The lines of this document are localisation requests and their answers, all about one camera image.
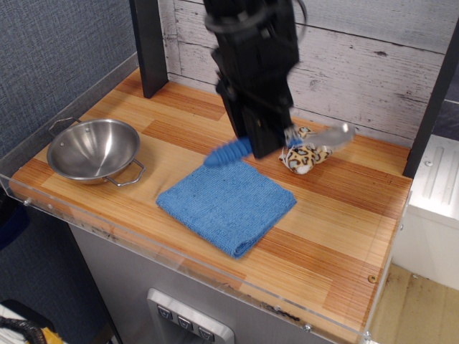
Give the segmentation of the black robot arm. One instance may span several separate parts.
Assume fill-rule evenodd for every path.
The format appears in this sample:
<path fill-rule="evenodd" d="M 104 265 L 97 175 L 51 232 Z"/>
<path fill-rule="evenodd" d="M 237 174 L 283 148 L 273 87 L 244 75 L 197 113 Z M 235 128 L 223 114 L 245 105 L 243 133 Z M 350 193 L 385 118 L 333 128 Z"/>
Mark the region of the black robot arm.
<path fill-rule="evenodd" d="M 286 144 L 293 98 L 288 74 L 299 61 L 292 1 L 205 1 L 217 39 L 216 91 L 238 139 L 264 158 Z"/>

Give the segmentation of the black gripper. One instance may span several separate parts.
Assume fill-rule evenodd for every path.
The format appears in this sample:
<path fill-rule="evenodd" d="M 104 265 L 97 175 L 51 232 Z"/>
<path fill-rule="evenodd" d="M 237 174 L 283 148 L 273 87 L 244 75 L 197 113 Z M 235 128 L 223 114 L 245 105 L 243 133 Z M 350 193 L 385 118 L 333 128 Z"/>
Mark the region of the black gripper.
<path fill-rule="evenodd" d="M 293 127 L 293 99 L 287 82 L 299 61 L 296 27 L 290 21 L 271 21 L 232 34 L 217 34 L 212 57 L 220 72 L 242 94 L 263 105 L 243 107 L 240 94 L 221 85 L 220 95 L 238 138 L 249 137 L 252 154 L 264 158 L 287 145 L 285 132 Z"/>

